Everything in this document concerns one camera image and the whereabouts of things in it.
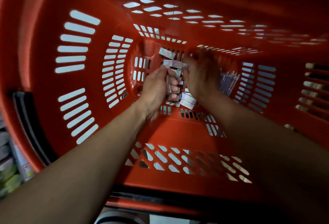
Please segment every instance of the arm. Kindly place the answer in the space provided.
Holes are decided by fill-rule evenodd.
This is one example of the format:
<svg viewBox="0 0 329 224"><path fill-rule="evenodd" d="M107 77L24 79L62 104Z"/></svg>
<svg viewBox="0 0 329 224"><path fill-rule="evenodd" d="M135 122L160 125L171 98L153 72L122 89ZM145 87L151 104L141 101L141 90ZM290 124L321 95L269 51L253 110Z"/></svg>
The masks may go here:
<svg viewBox="0 0 329 224"><path fill-rule="evenodd" d="M147 119L153 120L158 115L166 95L166 75L167 68L161 67L147 76L139 100L10 194L0 205L1 222L81 224L95 221L138 131ZM176 91L178 87L172 85L172 89Z"/></svg>
<svg viewBox="0 0 329 224"><path fill-rule="evenodd" d="M184 62L189 91L222 124L253 177L298 222L328 223L328 152L219 92L212 53L201 50L198 61L188 57Z"/></svg>

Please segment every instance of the red plastic basket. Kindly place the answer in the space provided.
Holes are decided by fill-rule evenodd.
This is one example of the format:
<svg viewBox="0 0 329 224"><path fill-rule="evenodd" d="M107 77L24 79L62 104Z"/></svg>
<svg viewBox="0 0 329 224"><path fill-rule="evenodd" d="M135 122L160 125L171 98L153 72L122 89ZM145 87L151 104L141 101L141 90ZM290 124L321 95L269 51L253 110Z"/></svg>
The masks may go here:
<svg viewBox="0 0 329 224"><path fill-rule="evenodd" d="M138 99L160 47L180 60L204 46L241 74L232 99L328 147L327 1L0 0L6 124L39 171ZM109 205L146 211L216 215L150 197L163 192L267 202L201 106L163 105L117 185Z"/></svg>

